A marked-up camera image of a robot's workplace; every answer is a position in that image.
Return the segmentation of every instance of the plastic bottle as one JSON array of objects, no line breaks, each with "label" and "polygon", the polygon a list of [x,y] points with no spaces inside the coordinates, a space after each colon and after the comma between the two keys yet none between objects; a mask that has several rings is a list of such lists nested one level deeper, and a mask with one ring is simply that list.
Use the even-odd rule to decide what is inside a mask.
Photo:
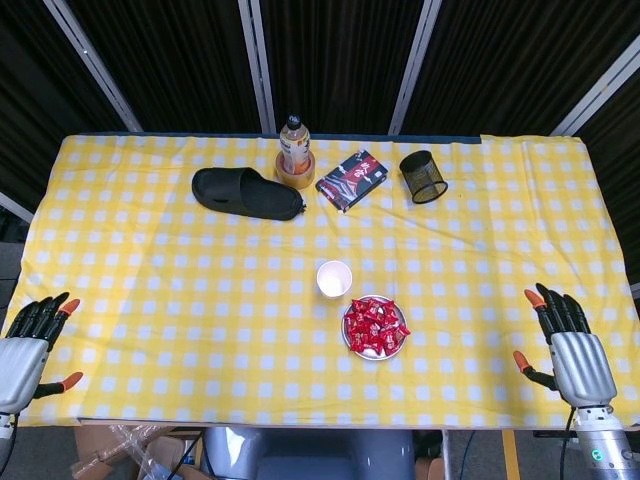
[{"label": "plastic bottle", "polygon": [[283,169],[291,175],[300,175],[309,169],[309,130],[298,115],[289,115],[280,131],[280,147],[284,155]]}]

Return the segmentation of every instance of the bottle cap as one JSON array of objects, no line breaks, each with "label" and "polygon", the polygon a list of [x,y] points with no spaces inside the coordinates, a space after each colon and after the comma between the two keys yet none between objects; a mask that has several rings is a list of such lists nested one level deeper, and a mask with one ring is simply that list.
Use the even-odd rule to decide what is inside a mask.
[{"label": "bottle cap", "polygon": [[289,130],[297,130],[300,128],[300,125],[302,125],[302,122],[298,115],[289,115],[287,118],[287,127]]}]

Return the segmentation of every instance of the cable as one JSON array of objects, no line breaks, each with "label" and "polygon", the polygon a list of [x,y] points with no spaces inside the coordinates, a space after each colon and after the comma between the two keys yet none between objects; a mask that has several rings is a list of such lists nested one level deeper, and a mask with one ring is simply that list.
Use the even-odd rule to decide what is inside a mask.
[{"label": "cable", "polygon": [[467,453],[469,453],[469,445],[471,445],[471,440],[473,440],[473,436],[475,434],[476,434],[475,430],[471,432],[471,436],[469,437],[469,440],[467,440],[467,446],[464,447],[464,454],[462,455],[462,467],[460,467],[460,480],[462,480],[462,476],[464,475],[464,464],[467,461]]},{"label": "cable", "polygon": [[209,460],[209,452],[207,451],[207,441],[205,440],[206,435],[202,434],[202,454],[204,455],[204,459],[207,462],[207,468],[209,469],[209,475],[212,475],[214,478],[216,477],[216,472],[213,471],[213,467],[211,466],[211,461]]},{"label": "cable", "polygon": [[189,454],[191,453],[191,450],[193,450],[193,447],[196,446],[196,443],[198,443],[198,440],[200,440],[202,438],[202,433],[203,431],[201,431],[198,436],[196,437],[196,439],[191,442],[191,445],[189,446],[189,448],[187,448],[187,451],[184,452],[184,455],[182,456],[182,458],[180,459],[180,461],[178,462],[178,465],[176,465],[176,467],[171,471],[171,475],[169,475],[167,477],[167,480],[172,480],[173,477],[176,476],[176,474],[178,473],[178,470],[180,470],[180,467],[182,466],[182,464],[184,463],[184,461],[187,459],[187,457],[189,456]]},{"label": "cable", "polygon": [[9,445],[9,453],[7,454],[7,459],[4,461],[2,470],[0,470],[0,478],[2,478],[2,475],[4,475],[4,471],[7,469],[7,465],[9,465],[9,460],[11,459],[11,455],[13,454],[13,447],[15,447],[16,445],[16,436],[18,435],[18,417],[19,415],[16,414],[13,423],[13,433],[11,434],[11,444]]},{"label": "cable", "polygon": [[569,441],[569,429],[571,428],[571,420],[573,420],[573,414],[576,412],[576,407],[571,407],[571,413],[567,419],[567,426],[564,429],[564,439],[562,440],[562,451],[560,452],[560,480],[564,480],[564,456],[567,452],[567,442]]}]

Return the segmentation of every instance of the white paper cup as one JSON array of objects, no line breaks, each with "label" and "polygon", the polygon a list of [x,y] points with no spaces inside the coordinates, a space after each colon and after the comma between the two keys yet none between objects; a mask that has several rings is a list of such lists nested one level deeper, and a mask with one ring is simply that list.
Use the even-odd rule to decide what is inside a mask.
[{"label": "white paper cup", "polygon": [[338,260],[331,260],[320,265],[316,282],[325,297],[338,298],[349,291],[353,277],[347,265]]}]

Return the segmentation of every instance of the red candy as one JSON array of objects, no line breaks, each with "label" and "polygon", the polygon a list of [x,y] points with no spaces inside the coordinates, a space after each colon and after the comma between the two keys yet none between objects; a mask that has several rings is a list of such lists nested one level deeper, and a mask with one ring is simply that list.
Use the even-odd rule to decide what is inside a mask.
[{"label": "red candy", "polygon": [[350,349],[358,353],[371,349],[378,355],[384,352],[387,356],[397,352],[411,332],[399,321],[395,308],[393,300],[353,300],[345,315]]}]

